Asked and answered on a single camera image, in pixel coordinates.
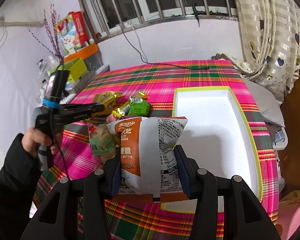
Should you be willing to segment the person's left hand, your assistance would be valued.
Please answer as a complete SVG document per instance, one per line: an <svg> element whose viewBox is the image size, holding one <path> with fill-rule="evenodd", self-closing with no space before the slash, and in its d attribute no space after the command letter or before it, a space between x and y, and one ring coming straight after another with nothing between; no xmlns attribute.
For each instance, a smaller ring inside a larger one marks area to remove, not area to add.
<svg viewBox="0 0 300 240"><path fill-rule="evenodd" d="M24 134L21 144L23 149L29 153L32 157L38 158L37 145L41 144L44 146L49 146L52 154L57 154L59 152L58 146L61 146L63 139L64 128L56 134L56 138L52 140L43 132L33 127L29 128Z"/></svg>

